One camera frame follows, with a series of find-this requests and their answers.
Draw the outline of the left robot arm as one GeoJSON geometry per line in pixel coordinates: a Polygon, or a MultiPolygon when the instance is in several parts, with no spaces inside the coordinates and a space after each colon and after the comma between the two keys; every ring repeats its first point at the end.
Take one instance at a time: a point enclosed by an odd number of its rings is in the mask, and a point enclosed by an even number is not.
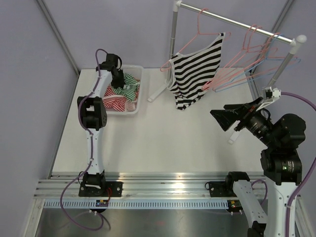
{"type": "Polygon", "coordinates": [[[80,175],[80,197],[107,197],[112,195],[111,185],[105,177],[102,161],[102,136],[107,124],[107,113],[103,96],[111,85],[123,87],[124,77],[121,69],[122,60],[116,54],[107,53],[104,62],[99,63],[98,49],[95,53],[97,62],[95,81],[86,96],[77,98],[78,119],[85,130],[88,145],[88,167],[80,175]]]}

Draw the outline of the pink wire hanger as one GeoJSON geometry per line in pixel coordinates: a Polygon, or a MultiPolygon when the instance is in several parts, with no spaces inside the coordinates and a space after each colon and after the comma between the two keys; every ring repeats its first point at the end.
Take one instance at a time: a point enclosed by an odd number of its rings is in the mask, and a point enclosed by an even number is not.
{"type": "Polygon", "coordinates": [[[251,70],[248,70],[248,71],[245,71],[242,75],[241,75],[241,78],[242,78],[242,81],[241,82],[235,82],[233,85],[230,85],[228,87],[225,87],[219,91],[214,91],[214,92],[221,92],[221,91],[224,91],[224,90],[228,90],[232,87],[236,87],[236,86],[239,86],[239,85],[242,85],[242,84],[245,84],[249,79],[251,79],[251,75],[247,75],[247,73],[251,73],[257,66],[260,66],[261,64],[263,64],[266,60],[268,59],[272,59],[272,60],[277,60],[279,61],[281,58],[280,57],[275,57],[275,53],[277,53],[278,51],[278,48],[277,47],[274,47],[273,44],[274,44],[274,41],[276,41],[279,37],[282,36],[281,33],[275,33],[275,38],[272,40],[271,44],[270,44],[270,49],[269,51],[267,52],[266,54],[266,57],[264,59],[264,61],[262,61],[261,63],[257,64],[256,66],[254,66],[251,70]]]}

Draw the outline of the green white striped tank top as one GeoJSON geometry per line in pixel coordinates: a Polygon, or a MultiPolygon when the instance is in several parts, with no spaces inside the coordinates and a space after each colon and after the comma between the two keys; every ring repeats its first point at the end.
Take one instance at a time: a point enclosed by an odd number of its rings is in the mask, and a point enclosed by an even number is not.
{"type": "Polygon", "coordinates": [[[111,86],[111,89],[116,95],[122,95],[130,102],[136,102],[139,94],[140,81],[137,80],[132,74],[123,73],[123,75],[125,82],[123,88],[114,88],[111,86]]]}

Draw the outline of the blue wire hanger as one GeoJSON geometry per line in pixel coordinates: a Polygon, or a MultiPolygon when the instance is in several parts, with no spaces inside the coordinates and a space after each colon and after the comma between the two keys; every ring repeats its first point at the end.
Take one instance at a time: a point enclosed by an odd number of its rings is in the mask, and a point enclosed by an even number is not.
{"type": "Polygon", "coordinates": [[[278,55],[278,51],[277,53],[275,53],[275,57],[280,57],[281,59],[279,61],[268,59],[260,66],[257,66],[250,74],[247,73],[247,75],[251,75],[251,79],[249,79],[248,81],[255,81],[255,80],[270,76],[274,72],[276,72],[277,68],[281,65],[281,62],[283,61],[285,57],[278,55]]]}

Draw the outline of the red white striped tank top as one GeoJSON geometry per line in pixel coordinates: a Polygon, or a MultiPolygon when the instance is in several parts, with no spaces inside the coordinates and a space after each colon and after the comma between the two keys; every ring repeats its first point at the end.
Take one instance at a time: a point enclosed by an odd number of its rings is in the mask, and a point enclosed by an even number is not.
{"type": "Polygon", "coordinates": [[[112,91],[111,86],[107,87],[102,101],[106,109],[113,109],[117,112],[132,112],[136,110],[137,105],[137,101],[130,102],[124,96],[116,95],[112,91]]]}

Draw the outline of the black white striped tank top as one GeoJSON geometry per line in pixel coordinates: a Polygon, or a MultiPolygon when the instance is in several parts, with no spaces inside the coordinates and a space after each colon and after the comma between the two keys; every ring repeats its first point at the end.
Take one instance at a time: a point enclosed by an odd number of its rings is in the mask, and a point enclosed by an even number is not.
{"type": "Polygon", "coordinates": [[[226,34],[220,33],[206,48],[189,54],[176,53],[171,59],[171,79],[167,89],[175,98],[178,110],[185,110],[206,93],[203,86],[213,80],[221,63],[226,34]]]}

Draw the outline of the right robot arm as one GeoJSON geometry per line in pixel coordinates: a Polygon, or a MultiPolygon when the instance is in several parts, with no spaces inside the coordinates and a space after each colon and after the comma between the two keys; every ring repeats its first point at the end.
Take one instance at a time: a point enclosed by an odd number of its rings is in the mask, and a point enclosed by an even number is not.
{"type": "Polygon", "coordinates": [[[210,113],[223,130],[247,129],[266,148],[261,152],[261,167],[268,194],[268,211],[262,209],[246,172],[231,171],[223,182],[205,184],[211,197],[236,197],[248,221],[250,237],[295,236],[295,199],[309,179],[302,172],[297,153],[305,141],[305,121],[295,114],[285,114],[272,123],[262,114],[274,99],[258,99],[245,104],[225,105],[210,113]]]}

